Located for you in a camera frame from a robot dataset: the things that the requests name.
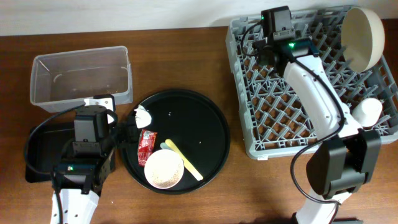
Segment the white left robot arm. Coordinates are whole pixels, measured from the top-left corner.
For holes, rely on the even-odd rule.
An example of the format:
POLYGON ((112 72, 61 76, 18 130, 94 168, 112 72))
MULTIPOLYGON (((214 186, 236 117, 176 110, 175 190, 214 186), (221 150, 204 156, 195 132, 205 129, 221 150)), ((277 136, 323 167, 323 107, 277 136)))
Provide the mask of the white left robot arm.
POLYGON ((134 146, 139 138, 135 121, 119 123, 110 94, 86 98, 76 109, 73 125, 75 136, 65 143, 50 173, 51 223, 89 223, 114 170, 116 149, 134 146))

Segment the pink bowl with rice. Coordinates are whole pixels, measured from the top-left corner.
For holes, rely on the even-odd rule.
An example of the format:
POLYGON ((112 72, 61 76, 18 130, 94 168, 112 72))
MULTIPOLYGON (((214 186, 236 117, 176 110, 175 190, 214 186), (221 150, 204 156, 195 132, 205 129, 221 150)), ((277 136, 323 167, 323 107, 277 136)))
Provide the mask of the pink bowl with rice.
POLYGON ((155 151, 146 161, 144 175, 148 183, 157 189, 169 189, 177 185, 183 177, 184 164, 174 151, 155 151))

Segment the beige bowl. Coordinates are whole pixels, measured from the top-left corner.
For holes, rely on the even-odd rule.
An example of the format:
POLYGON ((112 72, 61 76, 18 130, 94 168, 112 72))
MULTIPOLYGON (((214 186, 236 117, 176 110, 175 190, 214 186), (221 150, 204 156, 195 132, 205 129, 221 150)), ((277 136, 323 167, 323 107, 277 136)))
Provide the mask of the beige bowl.
POLYGON ((345 15, 341 30, 343 56, 349 68, 361 73, 378 63, 385 46, 385 31, 380 17, 372 10, 353 7, 345 15))

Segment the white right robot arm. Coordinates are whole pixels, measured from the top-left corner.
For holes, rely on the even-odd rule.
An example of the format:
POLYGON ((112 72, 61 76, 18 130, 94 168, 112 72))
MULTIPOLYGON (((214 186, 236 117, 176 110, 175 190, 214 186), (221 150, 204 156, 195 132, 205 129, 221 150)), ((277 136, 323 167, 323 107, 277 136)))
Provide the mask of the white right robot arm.
POLYGON ((272 65, 293 88, 314 127, 317 140, 301 149, 290 163, 294 185, 298 185, 296 160, 311 147, 318 149, 307 162, 311 189, 300 193, 304 206, 294 223, 333 223, 341 204, 370 182, 381 148, 377 131, 365 131, 357 117, 330 83, 319 51, 308 37, 299 37, 288 6, 261 12, 266 40, 254 44, 258 63, 272 65))

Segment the white cup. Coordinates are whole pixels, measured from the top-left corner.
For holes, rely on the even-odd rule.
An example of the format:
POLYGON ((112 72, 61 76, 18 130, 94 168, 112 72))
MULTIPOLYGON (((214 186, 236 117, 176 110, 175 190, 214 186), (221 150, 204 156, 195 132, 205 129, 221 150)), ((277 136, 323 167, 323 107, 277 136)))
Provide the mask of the white cup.
POLYGON ((362 127, 375 125, 382 112, 382 103, 376 98, 366 98, 352 112, 353 118, 362 127))

